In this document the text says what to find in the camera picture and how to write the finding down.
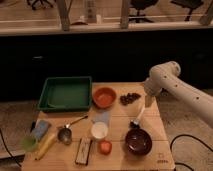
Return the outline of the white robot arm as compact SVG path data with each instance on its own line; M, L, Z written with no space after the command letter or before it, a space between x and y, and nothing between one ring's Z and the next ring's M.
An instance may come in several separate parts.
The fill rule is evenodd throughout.
M175 61L153 66L144 82L144 90L149 96L157 96L163 89L191 107L198 116L213 128L213 96L185 83L178 76L180 65Z

